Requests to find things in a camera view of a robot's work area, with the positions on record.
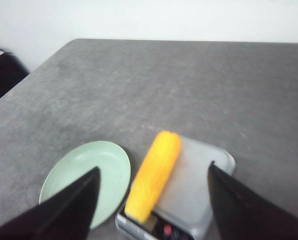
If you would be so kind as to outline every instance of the gray tabletop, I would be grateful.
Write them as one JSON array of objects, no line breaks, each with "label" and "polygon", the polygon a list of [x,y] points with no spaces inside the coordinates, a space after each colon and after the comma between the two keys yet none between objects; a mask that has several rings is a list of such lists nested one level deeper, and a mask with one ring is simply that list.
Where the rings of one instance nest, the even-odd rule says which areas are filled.
[{"label": "gray tabletop", "polygon": [[[70,150],[113,141],[134,176],[162,129],[225,148],[235,178],[298,216],[298,44],[77,39],[0,99],[0,225]],[[113,216],[95,237],[125,239]]]}]

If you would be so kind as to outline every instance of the plate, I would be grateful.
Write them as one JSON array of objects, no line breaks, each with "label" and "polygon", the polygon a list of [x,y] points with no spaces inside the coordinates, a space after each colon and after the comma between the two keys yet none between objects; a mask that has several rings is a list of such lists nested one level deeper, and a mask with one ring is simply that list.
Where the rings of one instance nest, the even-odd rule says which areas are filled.
[{"label": "plate", "polygon": [[44,181],[39,203],[51,198],[94,167],[99,167],[101,180],[90,228],[97,227],[119,207],[130,182],[131,166],[128,155],[113,142],[86,143],[60,159]]}]

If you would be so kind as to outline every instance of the kitchen scale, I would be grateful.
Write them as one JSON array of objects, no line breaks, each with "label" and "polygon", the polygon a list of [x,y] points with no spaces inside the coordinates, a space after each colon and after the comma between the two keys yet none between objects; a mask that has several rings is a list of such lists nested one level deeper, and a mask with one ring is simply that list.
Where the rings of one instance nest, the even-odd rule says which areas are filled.
[{"label": "kitchen scale", "polygon": [[213,214],[207,182],[212,161],[229,175],[234,158],[224,149],[180,136],[182,148],[158,203],[148,220],[140,224],[118,211],[115,224],[130,239],[202,240]]}]

